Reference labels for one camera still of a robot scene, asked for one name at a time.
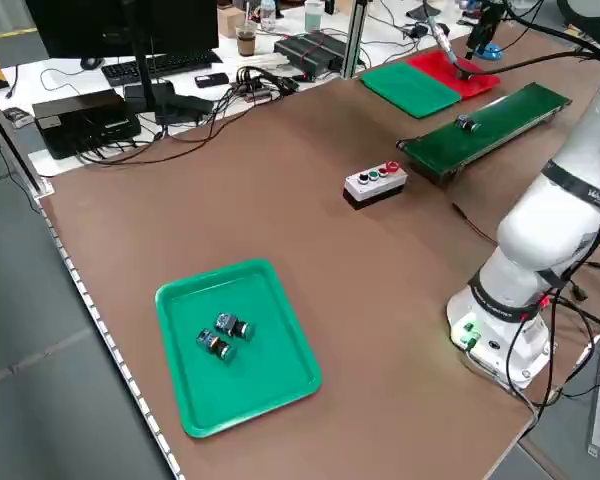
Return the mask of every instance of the white robotic arm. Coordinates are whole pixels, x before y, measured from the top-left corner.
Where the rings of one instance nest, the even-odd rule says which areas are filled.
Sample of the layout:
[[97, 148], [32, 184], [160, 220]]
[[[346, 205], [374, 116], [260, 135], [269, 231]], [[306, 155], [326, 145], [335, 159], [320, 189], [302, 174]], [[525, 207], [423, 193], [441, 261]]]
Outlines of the white robotic arm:
[[[600, 0], [558, 4], [568, 21], [600, 43]], [[600, 189], [600, 89], [552, 162]], [[502, 220], [499, 247], [449, 300], [452, 341], [466, 349], [473, 338], [476, 360], [504, 382], [508, 366], [511, 381], [525, 388], [549, 360], [549, 332], [537, 311], [522, 315], [519, 331], [520, 316], [508, 316], [508, 309], [537, 304], [552, 287], [538, 272], [560, 276], [587, 253], [599, 228], [600, 207], [539, 175]]]

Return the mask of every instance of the workbench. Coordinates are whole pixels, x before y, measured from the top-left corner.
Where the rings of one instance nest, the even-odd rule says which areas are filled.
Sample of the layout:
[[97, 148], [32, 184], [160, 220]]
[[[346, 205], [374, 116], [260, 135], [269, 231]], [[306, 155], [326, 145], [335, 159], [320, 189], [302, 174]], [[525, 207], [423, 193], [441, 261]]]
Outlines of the workbench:
[[[507, 44], [517, 34], [502, 29], [498, 41]], [[463, 54], [464, 42], [454, 43]], [[505, 63], [562, 49], [529, 33]], [[347, 175], [405, 160], [397, 140], [429, 132], [531, 81], [573, 104], [476, 162], [447, 190], [410, 174], [401, 195], [361, 211], [342, 198]], [[253, 109], [179, 159], [82, 168], [55, 178], [56, 193], [41, 202], [48, 225], [174, 475], [488, 475], [530, 415], [472, 372], [448, 339], [447, 300], [492, 252], [450, 204], [461, 205], [493, 235], [599, 84], [600, 66], [593, 62], [541, 63], [504, 74], [491, 92], [418, 121], [357, 80], [335, 80]], [[185, 135], [204, 134], [203, 128]], [[186, 147], [165, 139], [137, 159]], [[254, 257], [277, 270], [322, 367], [323, 386], [286, 408], [192, 439], [180, 425], [155, 292]], [[600, 316], [600, 274], [583, 272], [579, 283]], [[557, 323], [554, 378], [561, 382], [586, 339], [566, 316]], [[529, 388], [536, 400], [545, 374]]]
[[[396, 24], [403, 25], [410, 20], [404, 16], [404, 13], [419, 5], [419, 0], [386, 0], [385, 4], [392, 10], [392, 15], [396, 19]], [[470, 29], [466, 26], [457, 25], [456, 21], [460, 18], [461, 12], [457, 6], [451, 7], [447, 4], [436, 4], [442, 8], [438, 21], [446, 22], [449, 25], [449, 38], [458, 38], [469, 33]], [[417, 51], [418, 48], [424, 49], [435, 44], [431, 36], [427, 36], [417, 42], [411, 39], [404, 39], [402, 33], [391, 27], [387, 22], [390, 21], [389, 13], [381, 4], [374, 4], [369, 7], [369, 17], [366, 20], [362, 41], [361, 59], [372, 65], [381, 64], [386, 58], [392, 55], [400, 55], [407, 51]], [[332, 35], [346, 43], [347, 32], [349, 30], [348, 12], [339, 11], [333, 15], [323, 15], [321, 27], [325, 33]], [[198, 75], [208, 75], [211, 73], [227, 73], [230, 79], [235, 79], [238, 67], [244, 62], [258, 59], [264, 54], [273, 53], [274, 43], [284, 36], [292, 36], [304, 33], [304, 7], [297, 7], [284, 10], [284, 18], [276, 23], [275, 33], [258, 31], [256, 38], [256, 54], [253, 57], [241, 57], [238, 54], [237, 41], [235, 38], [227, 38], [219, 35], [218, 48], [213, 51], [220, 57], [223, 63], [215, 63], [208, 69], [196, 70], [193, 72], [167, 75], [164, 80], [173, 83], [175, 91], [179, 95], [194, 95], [207, 100], [219, 100], [229, 88], [228, 85], [220, 85], [210, 88], [198, 88], [194, 77]], [[112, 57], [105, 59], [105, 64], [111, 65], [120, 62], [133, 60], [133, 57]], [[273, 73], [282, 76], [291, 76], [301, 73], [291, 66], [271, 70]], [[10, 107], [18, 107], [33, 114], [32, 105], [35, 103], [58, 100], [61, 98], [73, 97], [78, 93], [81, 95], [93, 92], [108, 90], [111, 87], [100, 69], [92, 71], [82, 71], [78, 59], [49, 59], [31, 63], [23, 63], [18, 66], [18, 84], [11, 98], [7, 98], [9, 89], [0, 90], [0, 109], [5, 110]], [[16, 67], [4, 69], [4, 74], [10, 85], [13, 85], [16, 79]], [[318, 79], [315, 83], [300, 84], [301, 90], [313, 88], [322, 83], [326, 83], [338, 74], [334, 73], [324, 78]], [[116, 87], [115, 91], [123, 95], [123, 87]], [[227, 109], [227, 115], [236, 114], [251, 108], [253, 104], [244, 100], [232, 102]], [[150, 141], [154, 133], [160, 130], [155, 122], [155, 117], [151, 113], [142, 114], [140, 122], [143, 126], [142, 131], [135, 137], [135, 140]], [[192, 125], [170, 126], [170, 133], [184, 132], [192, 128]], [[115, 154], [115, 150], [105, 150], [106, 156]], [[84, 160], [77, 157], [68, 157], [62, 160], [56, 160], [51, 157], [46, 149], [31, 152], [31, 161], [40, 175], [54, 176], [74, 168], [81, 168]]]

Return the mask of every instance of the red button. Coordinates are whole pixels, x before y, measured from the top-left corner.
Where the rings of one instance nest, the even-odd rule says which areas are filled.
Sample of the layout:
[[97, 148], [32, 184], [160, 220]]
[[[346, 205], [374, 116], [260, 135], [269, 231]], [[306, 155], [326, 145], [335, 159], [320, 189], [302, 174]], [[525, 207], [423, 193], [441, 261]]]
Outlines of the red button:
[[400, 168], [400, 165], [395, 160], [391, 160], [385, 164], [385, 167], [389, 173], [395, 173]]

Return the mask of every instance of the red cutting board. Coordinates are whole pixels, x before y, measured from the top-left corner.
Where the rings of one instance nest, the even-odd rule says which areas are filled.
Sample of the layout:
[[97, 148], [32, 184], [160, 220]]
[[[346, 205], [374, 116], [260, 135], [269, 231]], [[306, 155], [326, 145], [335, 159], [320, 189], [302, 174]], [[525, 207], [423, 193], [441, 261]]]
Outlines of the red cutting board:
[[[455, 90], [462, 95], [463, 99], [491, 90], [500, 83], [500, 78], [497, 75], [475, 75], [469, 80], [461, 80], [458, 77], [459, 70], [449, 62], [444, 52], [440, 50], [410, 58], [407, 63]], [[466, 70], [482, 71], [480, 67], [464, 58], [458, 58], [458, 63]]]

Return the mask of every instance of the green tray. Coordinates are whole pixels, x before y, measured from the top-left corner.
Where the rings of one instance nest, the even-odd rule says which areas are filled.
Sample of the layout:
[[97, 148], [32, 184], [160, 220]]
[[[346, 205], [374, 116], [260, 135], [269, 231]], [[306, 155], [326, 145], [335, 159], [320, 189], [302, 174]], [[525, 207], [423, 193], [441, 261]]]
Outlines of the green tray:
[[364, 73], [360, 80], [415, 118], [426, 117], [462, 100], [455, 90], [405, 63]]
[[[250, 260], [160, 287], [156, 309], [180, 418], [207, 437], [314, 393], [322, 373], [269, 262]], [[255, 326], [225, 364], [196, 344], [219, 313]]]

